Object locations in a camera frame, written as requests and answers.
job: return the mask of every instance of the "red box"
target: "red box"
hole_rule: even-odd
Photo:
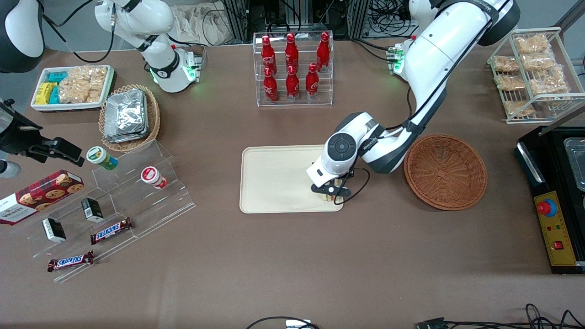
[[[14,225],[83,187],[80,177],[61,169],[0,200],[0,224]]]

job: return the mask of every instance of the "coca-cola bottle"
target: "coca-cola bottle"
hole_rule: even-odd
[[[317,72],[326,73],[329,71],[329,54],[331,47],[329,45],[329,33],[321,33],[321,42],[317,46]]]
[[[276,74],[276,55],[274,54],[274,49],[270,45],[270,38],[265,35],[262,36],[262,64],[264,67],[270,68],[272,74]]]
[[[284,48],[284,60],[287,67],[292,65],[298,71],[298,48],[294,41],[294,33],[287,34],[287,46]]]
[[[278,88],[276,79],[272,76],[272,69],[269,67],[264,68],[264,92],[266,93],[268,104],[276,104],[278,101]]]
[[[317,64],[309,64],[309,73],[305,80],[307,88],[307,99],[314,101],[317,99],[317,92],[319,91],[319,74],[317,74]]]
[[[297,69],[289,65],[287,67],[288,76],[287,76],[287,97],[289,102],[297,102],[301,99],[301,93],[299,92],[299,83],[297,77]]]

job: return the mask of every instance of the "white cloth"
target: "white cloth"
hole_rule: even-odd
[[[171,10],[175,16],[178,41],[217,46],[233,38],[228,25],[228,15],[221,1],[175,5]]]

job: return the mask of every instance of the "round woven basket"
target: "round woven basket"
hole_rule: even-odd
[[[486,192],[487,170],[477,152],[449,135],[416,141],[404,161],[404,174],[422,201],[442,210],[473,206]]]
[[[122,142],[122,143],[110,143],[105,138],[103,138],[102,142],[110,150],[114,150],[114,151],[118,151],[118,152],[122,152],[122,153],[127,153],[127,152],[130,152],[131,150],[134,150],[136,148],[139,148],[139,147],[149,143],[153,139],[156,139],[156,135],[159,134],[159,128],[160,128],[159,105],[156,102],[156,99],[154,99],[154,95],[152,94],[152,92],[148,88],[146,88],[143,85],[137,85],[137,84],[125,85],[122,88],[116,89],[114,92],[112,92],[112,94],[120,94],[122,92],[127,92],[133,88],[140,89],[140,90],[144,91],[144,93],[146,94],[146,105],[147,105],[147,110],[148,110],[148,125],[149,125],[149,129],[150,129],[150,134],[146,138],[129,140],[127,142]],[[106,108],[106,104],[103,103],[102,108],[99,110],[98,125],[99,125],[99,131],[102,133],[102,135],[104,134],[105,108]]]

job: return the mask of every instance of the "brown table surface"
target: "brown table surface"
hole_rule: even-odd
[[[0,327],[245,328],[281,315],[322,329],[411,328],[439,316],[519,321],[526,303],[553,318],[571,308],[584,319],[585,277],[549,272],[528,183],[512,154],[535,125],[503,122],[485,67],[492,51],[475,48],[453,72],[424,132],[460,137],[483,157],[488,187],[477,205],[436,210],[415,196],[400,168],[373,174],[337,213],[257,215],[238,206],[246,147],[324,143],[356,111],[395,125],[408,113],[407,84],[357,45],[336,42],[332,106],[258,109],[250,46],[209,48],[201,82],[178,94],[157,88],[138,52],[112,52],[104,63],[118,73],[117,87],[143,84],[155,94],[159,141],[197,207],[63,284],[32,259],[26,237],[2,225]],[[48,51],[41,66],[78,64],[72,54]],[[97,112],[26,115],[45,136],[84,150],[100,144]],[[95,168],[16,161],[22,173],[0,181],[0,197],[57,169],[89,180]],[[260,327],[284,328],[271,325]]]

